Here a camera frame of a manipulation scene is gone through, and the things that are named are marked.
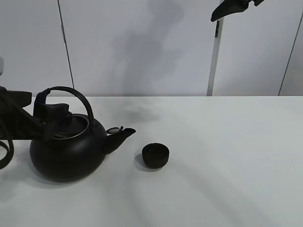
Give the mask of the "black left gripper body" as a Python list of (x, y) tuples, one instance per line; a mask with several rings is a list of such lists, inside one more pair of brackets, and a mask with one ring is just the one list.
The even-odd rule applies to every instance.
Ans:
[(23, 108), (30, 105), (32, 93), (0, 87), (0, 120), (4, 123), (0, 137), (14, 140), (32, 139), (32, 116)]

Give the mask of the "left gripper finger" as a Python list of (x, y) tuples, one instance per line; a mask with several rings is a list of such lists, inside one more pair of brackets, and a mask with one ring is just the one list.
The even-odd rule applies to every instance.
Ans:
[(47, 104), (47, 107), (47, 118), (37, 118), (30, 114), (25, 115), (23, 139), (48, 141), (54, 137), (60, 122), (68, 115), (69, 105), (63, 103)]
[(46, 98), (50, 94), (50, 89), (47, 88), (44, 91), (39, 92), (36, 95), (34, 101), (33, 116), (37, 118), (47, 118), (48, 116), (48, 107), (46, 104)]

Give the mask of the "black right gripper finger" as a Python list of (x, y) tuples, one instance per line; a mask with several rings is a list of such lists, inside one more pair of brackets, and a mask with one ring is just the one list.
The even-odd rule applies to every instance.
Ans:
[(211, 22), (217, 21), (227, 15), (241, 13), (248, 9), (250, 2), (254, 2), (254, 6), (260, 5), (264, 0), (224, 0), (212, 12)]

